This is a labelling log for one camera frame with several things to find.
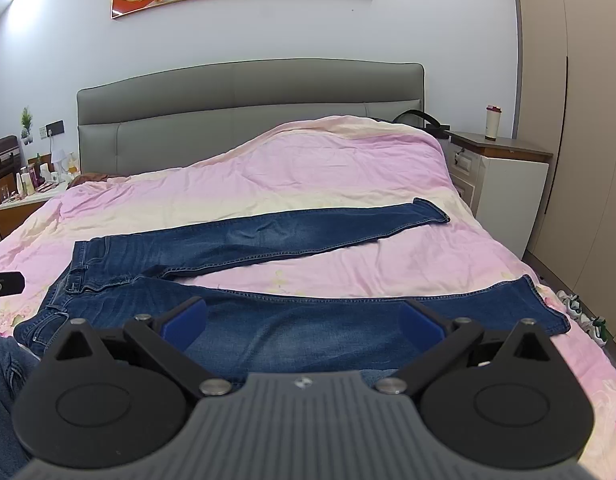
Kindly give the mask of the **blue denim jeans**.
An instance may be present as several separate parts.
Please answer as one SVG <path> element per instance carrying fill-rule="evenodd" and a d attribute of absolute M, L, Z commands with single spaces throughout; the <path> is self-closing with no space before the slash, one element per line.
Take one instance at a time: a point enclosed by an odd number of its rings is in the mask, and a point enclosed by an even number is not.
<path fill-rule="evenodd" d="M 416 198 L 372 208 L 292 210 L 81 240 L 16 340 L 42 354 L 74 318 L 115 328 L 193 297 L 189 357 L 220 376 L 343 372 L 383 377 L 423 350 L 399 314 L 415 299 L 445 318 L 569 330 L 520 262 L 475 226 Z"/>

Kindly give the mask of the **left bedside table with clutter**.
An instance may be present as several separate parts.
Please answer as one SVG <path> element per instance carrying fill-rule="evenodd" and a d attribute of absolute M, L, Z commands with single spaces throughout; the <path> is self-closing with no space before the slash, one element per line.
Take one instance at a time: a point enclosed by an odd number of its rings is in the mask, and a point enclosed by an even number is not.
<path fill-rule="evenodd" d="M 23 160 L 16 136 L 0 139 L 0 240 L 68 188 L 51 155 Z"/>

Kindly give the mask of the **white green sneaker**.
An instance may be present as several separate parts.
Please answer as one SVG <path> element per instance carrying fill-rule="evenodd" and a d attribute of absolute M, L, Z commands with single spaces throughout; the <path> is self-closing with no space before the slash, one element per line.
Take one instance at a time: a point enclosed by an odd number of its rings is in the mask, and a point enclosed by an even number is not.
<path fill-rule="evenodd" d="M 557 297 L 566 307 L 570 318 L 581 327 L 581 330 L 587 333 L 600 347 L 605 347 L 610 338 L 606 320 L 601 316 L 587 315 L 583 310 L 579 296 L 576 294 L 568 294 L 564 290 L 558 290 Z"/>

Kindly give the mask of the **small green potted plant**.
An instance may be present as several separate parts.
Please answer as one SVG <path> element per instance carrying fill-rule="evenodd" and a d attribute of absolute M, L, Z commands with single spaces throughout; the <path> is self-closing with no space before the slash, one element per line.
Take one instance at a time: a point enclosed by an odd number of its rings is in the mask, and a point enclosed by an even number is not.
<path fill-rule="evenodd" d="M 20 137 L 22 138 L 23 144 L 31 144 L 34 142 L 31 134 L 32 115 L 27 106 L 25 106 L 22 110 L 22 114 L 20 115 L 20 123 L 22 124 L 22 132 L 20 133 Z"/>

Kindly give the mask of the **white bedside cabinet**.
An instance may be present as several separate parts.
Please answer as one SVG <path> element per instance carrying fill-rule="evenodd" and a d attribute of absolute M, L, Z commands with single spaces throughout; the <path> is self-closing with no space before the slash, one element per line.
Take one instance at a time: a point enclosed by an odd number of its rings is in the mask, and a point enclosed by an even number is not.
<path fill-rule="evenodd" d="M 536 223 L 553 154 L 517 139 L 452 132 L 451 180 L 483 229 L 522 257 Z"/>

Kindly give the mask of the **grey padded headboard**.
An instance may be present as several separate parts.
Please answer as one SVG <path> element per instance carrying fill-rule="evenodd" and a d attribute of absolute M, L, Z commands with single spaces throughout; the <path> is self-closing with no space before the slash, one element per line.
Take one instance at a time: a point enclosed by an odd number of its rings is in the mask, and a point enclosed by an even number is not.
<path fill-rule="evenodd" d="M 287 122 L 392 122 L 424 107 L 419 63 L 279 58 L 165 70 L 78 92 L 80 168 L 131 176 L 185 167 Z"/>

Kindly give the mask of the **pink floral bed quilt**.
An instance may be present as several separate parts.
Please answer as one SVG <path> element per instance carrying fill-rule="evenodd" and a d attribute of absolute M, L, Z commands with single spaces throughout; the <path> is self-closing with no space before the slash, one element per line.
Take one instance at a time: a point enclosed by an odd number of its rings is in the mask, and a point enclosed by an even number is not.
<path fill-rule="evenodd" d="M 0 242 L 0 271 L 24 274 L 0 299 L 0 336 L 31 318 L 78 240 L 295 209 L 378 207 L 425 198 L 446 226 L 355 248 L 219 271 L 210 288 L 322 298 L 447 296 L 530 276 L 460 199 L 440 144 L 410 127 L 329 117 L 276 127 L 182 169 L 82 183 L 52 198 Z"/>

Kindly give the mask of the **white tumbler with red lid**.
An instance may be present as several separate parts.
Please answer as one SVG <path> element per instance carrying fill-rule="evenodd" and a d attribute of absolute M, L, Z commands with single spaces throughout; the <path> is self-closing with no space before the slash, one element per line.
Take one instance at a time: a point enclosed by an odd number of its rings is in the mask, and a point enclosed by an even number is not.
<path fill-rule="evenodd" d="M 501 116 L 501 107 L 496 105 L 488 105 L 486 107 L 486 129 L 484 129 L 484 137 L 486 139 L 495 141 L 498 137 L 498 127 L 500 127 Z"/>

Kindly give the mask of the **beige wardrobe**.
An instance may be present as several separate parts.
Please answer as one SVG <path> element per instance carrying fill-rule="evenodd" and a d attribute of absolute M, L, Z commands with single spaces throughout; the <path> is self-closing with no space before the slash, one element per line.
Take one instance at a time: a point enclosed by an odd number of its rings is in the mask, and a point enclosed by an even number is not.
<path fill-rule="evenodd" d="M 528 252 L 616 344 L 616 0 L 518 0 L 517 136 L 552 153 Z"/>

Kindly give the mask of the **black wall socket panel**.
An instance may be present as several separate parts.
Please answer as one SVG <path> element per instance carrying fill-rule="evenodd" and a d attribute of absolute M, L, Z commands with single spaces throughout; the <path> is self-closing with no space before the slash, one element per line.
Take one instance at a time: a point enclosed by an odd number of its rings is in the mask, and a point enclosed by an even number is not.
<path fill-rule="evenodd" d="M 64 132 L 65 126 L 62 120 L 57 120 L 56 122 L 50 122 L 50 124 L 46 124 L 46 135 L 49 138 L 52 138 L 52 136 L 57 136 L 58 134 L 62 134 Z"/>

